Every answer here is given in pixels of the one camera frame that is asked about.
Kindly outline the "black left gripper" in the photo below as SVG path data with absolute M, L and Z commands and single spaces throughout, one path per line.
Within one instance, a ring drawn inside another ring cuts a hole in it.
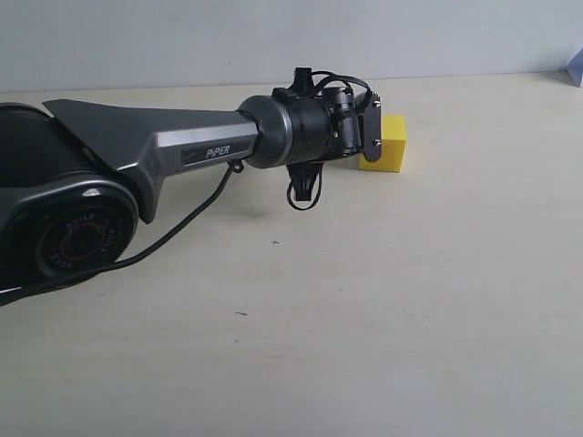
M 318 203 L 322 194 L 322 162 L 305 162 L 287 167 L 290 183 L 286 191 L 289 203 Z

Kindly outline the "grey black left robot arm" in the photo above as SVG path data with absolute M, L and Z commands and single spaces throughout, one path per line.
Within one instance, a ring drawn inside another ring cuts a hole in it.
M 291 203 L 315 202 L 328 160 L 361 147 L 353 92 L 277 88 L 234 111 L 115 107 L 56 99 L 1 106 L 1 301 L 123 269 L 164 181 L 215 165 L 286 167 Z

